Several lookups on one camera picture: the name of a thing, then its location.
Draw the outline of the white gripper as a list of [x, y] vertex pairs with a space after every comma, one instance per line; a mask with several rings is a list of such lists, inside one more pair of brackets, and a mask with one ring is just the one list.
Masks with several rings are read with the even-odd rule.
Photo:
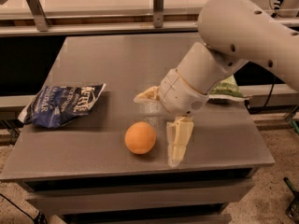
[[178, 72], [171, 69], [160, 87], [150, 87], [134, 98], [134, 102], [140, 104], [159, 100], [166, 111], [176, 115], [173, 122], [166, 124], [168, 164], [176, 167], [184, 159], [194, 127], [193, 119], [185, 116], [196, 114], [208, 96], [190, 88]]

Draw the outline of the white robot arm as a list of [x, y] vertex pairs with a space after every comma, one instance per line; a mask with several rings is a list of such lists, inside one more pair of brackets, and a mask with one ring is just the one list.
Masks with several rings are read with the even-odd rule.
[[193, 117], [208, 93], [253, 62], [299, 91], [299, 34], [280, 24], [250, 0], [209, 0], [200, 10], [194, 43], [180, 64], [157, 87], [134, 101], [158, 101], [175, 115], [166, 125], [168, 164], [184, 159], [194, 127]]

